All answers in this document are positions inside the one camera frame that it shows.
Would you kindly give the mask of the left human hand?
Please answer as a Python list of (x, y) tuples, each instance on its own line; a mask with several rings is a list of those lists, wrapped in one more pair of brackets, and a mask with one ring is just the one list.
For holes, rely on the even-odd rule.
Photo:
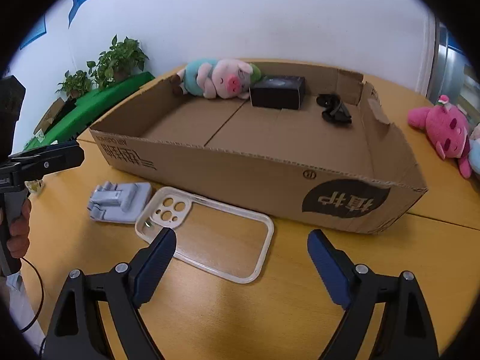
[(7, 248), (13, 258), (23, 258), (30, 246), (30, 214), (32, 204), (27, 198), (22, 205), (20, 216), (10, 225), (10, 239), (7, 242)]

